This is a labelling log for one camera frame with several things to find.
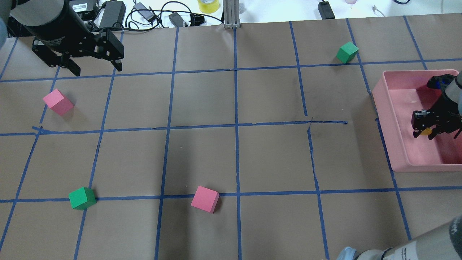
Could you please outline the green cube near left arm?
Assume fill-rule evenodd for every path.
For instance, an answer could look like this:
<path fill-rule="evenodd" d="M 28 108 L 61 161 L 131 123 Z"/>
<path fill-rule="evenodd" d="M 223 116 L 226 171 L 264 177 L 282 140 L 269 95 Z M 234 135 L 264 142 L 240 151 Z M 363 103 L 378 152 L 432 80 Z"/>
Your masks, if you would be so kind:
<path fill-rule="evenodd" d="M 85 210 L 97 203 L 94 191 L 88 187 L 81 187 L 68 194 L 71 207 L 76 210 Z"/>

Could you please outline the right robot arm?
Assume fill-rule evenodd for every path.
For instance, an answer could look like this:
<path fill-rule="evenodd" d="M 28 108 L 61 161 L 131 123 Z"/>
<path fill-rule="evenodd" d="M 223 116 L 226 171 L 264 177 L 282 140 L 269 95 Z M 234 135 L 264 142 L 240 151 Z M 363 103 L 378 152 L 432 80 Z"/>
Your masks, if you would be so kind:
<path fill-rule="evenodd" d="M 373 89 L 395 172 L 461 172 L 461 72 L 385 71 Z M 461 217 L 386 250 L 345 247 L 338 260 L 460 260 Z"/>

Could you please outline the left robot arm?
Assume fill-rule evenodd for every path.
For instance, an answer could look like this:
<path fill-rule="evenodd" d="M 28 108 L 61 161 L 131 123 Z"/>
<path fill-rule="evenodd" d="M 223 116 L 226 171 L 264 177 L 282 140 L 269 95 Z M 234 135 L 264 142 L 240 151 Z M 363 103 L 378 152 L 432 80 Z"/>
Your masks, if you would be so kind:
<path fill-rule="evenodd" d="M 9 17 L 34 36 L 31 49 L 47 66 L 60 66 L 80 76 L 81 69 L 73 58 L 91 56 L 110 61 L 122 71 L 125 49 L 114 28 L 91 32 L 68 0 L 2 0 L 3 26 Z"/>

